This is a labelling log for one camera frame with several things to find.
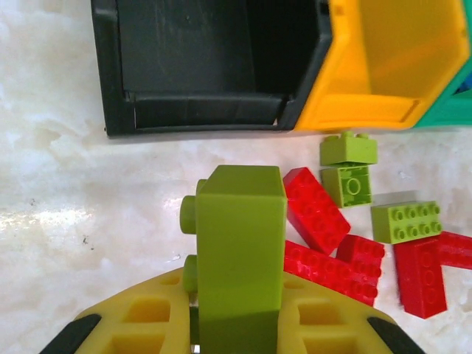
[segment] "storage bin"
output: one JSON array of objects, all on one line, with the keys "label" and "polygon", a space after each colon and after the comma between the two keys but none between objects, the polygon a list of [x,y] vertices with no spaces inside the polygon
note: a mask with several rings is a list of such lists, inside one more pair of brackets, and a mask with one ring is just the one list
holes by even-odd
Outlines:
[{"label": "storage bin", "polygon": [[327,0],[91,0],[109,136],[292,129],[331,42]]},{"label": "storage bin", "polygon": [[331,0],[333,42],[295,129],[410,128],[470,57],[462,0]]},{"label": "storage bin", "polygon": [[[463,0],[472,46],[472,0]],[[472,57],[415,127],[472,125]]]}]

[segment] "black plastic container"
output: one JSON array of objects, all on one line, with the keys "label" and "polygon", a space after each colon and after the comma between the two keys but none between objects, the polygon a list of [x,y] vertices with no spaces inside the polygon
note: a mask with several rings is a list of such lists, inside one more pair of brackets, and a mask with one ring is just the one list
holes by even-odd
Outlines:
[{"label": "black plastic container", "polygon": [[327,0],[91,0],[109,136],[290,130],[332,41]]}]

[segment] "yellow plastic piece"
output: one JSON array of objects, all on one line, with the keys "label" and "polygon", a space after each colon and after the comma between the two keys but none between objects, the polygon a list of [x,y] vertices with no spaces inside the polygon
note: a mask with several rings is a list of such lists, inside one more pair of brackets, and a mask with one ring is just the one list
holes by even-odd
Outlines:
[{"label": "yellow plastic piece", "polygon": [[[190,304],[183,269],[155,277],[78,317],[102,319],[76,354],[189,354]],[[391,354],[367,318],[385,313],[294,275],[283,274],[277,354]]]},{"label": "yellow plastic piece", "polygon": [[101,315],[76,354],[188,354],[189,297],[182,268],[135,285],[82,312]]},{"label": "yellow plastic piece", "polygon": [[470,57],[462,0],[331,0],[333,42],[296,130],[410,128]]},{"label": "yellow plastic piece", "polygon": [[277,354],[392,354],[367,322],[393,319],[361,302],[284,273]]}]

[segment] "hole in yellow base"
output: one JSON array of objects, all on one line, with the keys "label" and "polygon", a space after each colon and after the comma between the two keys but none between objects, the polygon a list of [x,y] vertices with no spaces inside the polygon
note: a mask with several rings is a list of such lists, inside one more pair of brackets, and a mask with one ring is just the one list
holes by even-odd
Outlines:
[{"label": "hole in yellow base", "polygon": [[169,322],[170,303],[156,298],[137,299],[124,322]]},{"label": "hole in yellow base", "polygon": [[283,283],[283,287],[286,289],[302,289],[303,284],[300,284],[299,282],[293,280],[289,280]]},{"label": "hole in yellow base", "polygon": [[307,354],[353,354],[357,353],[354,336],[330,336],[327,338],[304,338]]},{"label": "hole in yellow base", "polygon": [[329,302],[299,304],[298,311],[301,325],[341,325],[343,323],[338,310]]},{"label": "hole in yellow base", "polygon": [[164,335],[118,335],[113,337],[113,354],[159,354]]},{"label": "hole in yellow base", "polygon": [[180,282],[180,278],[176,275],[171,277],[165,277],[163,280],[160,281],[162,285],[177,285]]}]

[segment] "red lego brick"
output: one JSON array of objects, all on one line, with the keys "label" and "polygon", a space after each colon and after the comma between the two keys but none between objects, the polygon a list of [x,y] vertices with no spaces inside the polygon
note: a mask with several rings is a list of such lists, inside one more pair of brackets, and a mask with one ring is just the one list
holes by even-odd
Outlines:
[{"label": "red lego brick", "polygon": [[378,295],[377,283],[370,285],[353,280],[349,285],[348,291],[344,294],[366,305],[373,306],[375,298]]},{"label": "red lego brick", "polygon": [[351,228],[333,199],[306,167],[291,170],[283,183],[288,220],[312,249],[331,254]]},{"label": "red lego brick", "polygon": [[288,240],[283,270],[370,306],[377,296],[377,285],[354,280],[349,264]]},{"label": "red lego brick", "polygon": [[443,266],[472,270],[472,237],[443,231],[439,236]]},{"label": "red lego brick", "polygon": [[438,237],[393,245],[400,302],[422,319],[448,309],[438,246]]},{"label": "red lego brick", "polygon": [[356,235],[346,235],[339,244],[336,258],[351,265],[355,281],[377,288],[384,255],[383,244]]},{"label": "red lego brick", "polygon": [[288,240],[283,270],[342,294],[352,282],[348,264]]}]

